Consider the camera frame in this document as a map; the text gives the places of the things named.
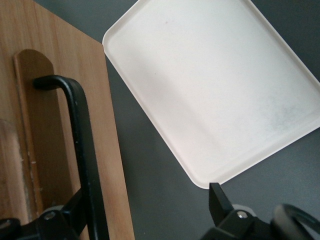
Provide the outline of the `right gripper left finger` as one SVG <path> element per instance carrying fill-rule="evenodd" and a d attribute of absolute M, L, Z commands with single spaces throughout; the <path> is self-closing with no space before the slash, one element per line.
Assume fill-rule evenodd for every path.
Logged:
<path fill-rule="evenodd" d="M 61 209 L 45 211 L 22 225 L 17 218 L 0 220 L 2 240 L 78 240 L 87 220 L 80 190 Z"/>

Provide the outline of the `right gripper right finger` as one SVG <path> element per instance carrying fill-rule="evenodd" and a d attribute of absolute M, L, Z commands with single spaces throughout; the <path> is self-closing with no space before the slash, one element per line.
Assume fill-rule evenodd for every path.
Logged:
<path fill-rule="evenodd" d="M 270 225 L 243 207 L 234 207 L 219 183 L 209 184 L 208 205 L 214 226 L 203 240 L 274 239 Z"/>

